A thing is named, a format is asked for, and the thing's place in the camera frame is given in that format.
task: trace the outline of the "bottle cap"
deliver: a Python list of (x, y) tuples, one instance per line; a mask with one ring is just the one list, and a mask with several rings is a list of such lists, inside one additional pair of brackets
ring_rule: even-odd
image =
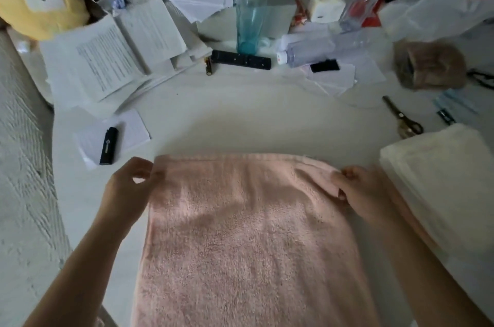
[(278, 64), (286, 64), (288, 62), (288, 54), (286, 51), (280, 51), (276, 53), (276, 59), (278, 59)]

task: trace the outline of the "pink towel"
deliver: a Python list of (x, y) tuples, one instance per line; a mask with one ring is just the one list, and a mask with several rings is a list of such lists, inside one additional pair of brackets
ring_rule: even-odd
[(378, 326), (334, 168), (295, 155), (161, 156), (134, 327)]

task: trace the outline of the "forearm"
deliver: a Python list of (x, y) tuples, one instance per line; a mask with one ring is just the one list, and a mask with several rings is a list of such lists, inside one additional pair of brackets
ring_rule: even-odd
[(122, 235), (94, 224), (24, 327), (93, 327)]
[(492, 326), (442, 266), (434, 253), (397, 214), (374, 225), (419, 327)]

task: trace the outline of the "table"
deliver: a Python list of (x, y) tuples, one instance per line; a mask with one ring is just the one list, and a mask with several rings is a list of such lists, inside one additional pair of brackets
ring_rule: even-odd
[[(390, 60), (381, 60), (380, 66), (389, 70)], [(382, 147), (399, 140), (396, 120), (380, 103), (384, 93), (426, 131), (444, 128), (427, 96), (402, 89), (391, 72), (386, 77), (386, 83), (357, 86), (335, 99), (303, 89), (276, 71), (220, 66), (207, 77), (198, 64), (127, 104), (139, 111), (151, 142), (91, 172), (73, 133), (95, 118), (79, 108), (55, 108), (55, 186), (71, 246), (89, 228), (110, 175), (132, 156), (152, 160), (164, 153), (290, 153), (318, 157), (335, 167), (370, 165)], [(122, 243), (103, 302), (120, 327), (130, 323), (146, 223), (145, 213)], [(383, 325), (409, 325), (411, 312), (382, 248), (359, 218), (352, 224)]]

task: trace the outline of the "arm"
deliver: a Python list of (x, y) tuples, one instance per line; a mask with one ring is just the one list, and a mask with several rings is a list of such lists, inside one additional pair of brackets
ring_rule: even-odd
[(376, 172), (347, 167), (331, 180), (377, 232), (419, 327), (493, 326), (401, 218)]
[[(93, 327), (120, 243), (160, 180), (152, 162), (132, 158), (106, 185), (96, 218), (24, 327)], [(146, 179), (140, 184), (133, 177)]]

